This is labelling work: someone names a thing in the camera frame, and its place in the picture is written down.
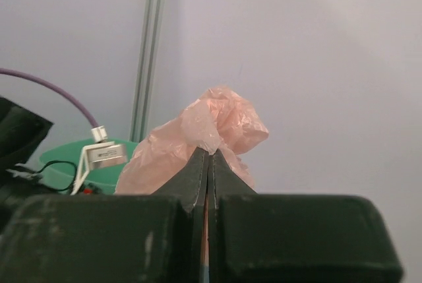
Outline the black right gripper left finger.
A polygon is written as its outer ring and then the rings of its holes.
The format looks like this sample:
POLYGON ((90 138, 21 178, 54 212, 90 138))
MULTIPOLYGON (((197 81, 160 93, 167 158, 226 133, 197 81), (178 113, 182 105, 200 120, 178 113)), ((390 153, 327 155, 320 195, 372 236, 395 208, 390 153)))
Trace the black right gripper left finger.
POLYGON ((151 195, 38 195, 1 237, 2 282, 202 282, 208 153, 151 195))

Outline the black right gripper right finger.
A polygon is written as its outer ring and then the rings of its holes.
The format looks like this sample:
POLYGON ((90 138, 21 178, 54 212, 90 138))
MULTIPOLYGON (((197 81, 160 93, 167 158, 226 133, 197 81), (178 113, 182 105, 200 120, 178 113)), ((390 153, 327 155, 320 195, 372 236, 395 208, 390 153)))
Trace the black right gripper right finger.
POLYGON ((400 282, 404 269, 364 197, 259 194, 221 152, 208 165, 211 282, 400 282))

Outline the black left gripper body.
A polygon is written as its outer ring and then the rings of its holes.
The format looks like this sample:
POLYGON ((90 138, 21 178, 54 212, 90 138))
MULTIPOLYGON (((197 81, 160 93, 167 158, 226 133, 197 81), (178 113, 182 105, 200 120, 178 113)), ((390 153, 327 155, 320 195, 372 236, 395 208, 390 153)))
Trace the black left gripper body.
POLYGON ((1 98, 1 196, 27 197, 50 193, 48 187, 23 177, 13 177, 11 170, 26 164, 53 123, 42 116, 1 98))

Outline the green plastic trash bin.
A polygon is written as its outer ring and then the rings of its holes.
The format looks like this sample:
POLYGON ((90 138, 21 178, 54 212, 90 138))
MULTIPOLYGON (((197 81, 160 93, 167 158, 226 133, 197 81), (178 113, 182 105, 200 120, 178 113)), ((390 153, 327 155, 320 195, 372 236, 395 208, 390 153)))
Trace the green plastic trash bin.
MULTIPOLYGON (((80 151, 83 146, 92 144, 91 139, 81 140, 63 144, 61 146, 45 151, 38 158, 38 170, 48 162, 59 160, 78 164, 80 151)), ((105 194, 114 194, 119 175, 125 164, 111 166, 108 168, 96 169, 89 173, 86 183, 92 183, 100 188, 105 194)), ((72 181, 74 168, 72 164, 52 164, 42 172, 42 183, 56 189, 63 189, 72 181)))

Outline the pink plastic trash bag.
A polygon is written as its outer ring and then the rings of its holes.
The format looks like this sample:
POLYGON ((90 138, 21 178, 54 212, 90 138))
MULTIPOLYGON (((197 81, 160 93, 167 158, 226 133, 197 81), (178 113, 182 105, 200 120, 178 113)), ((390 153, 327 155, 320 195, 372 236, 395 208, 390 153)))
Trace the pink plastic trash bag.
POLYGON ((149 195, 157 191, 187 164, 196 148, 211 155, 221 150, 229 168, 254 187, 240 156, 268 136, 250 101, 226 86, 210 88, 137 145, 119 175, 115 193, 149 195))

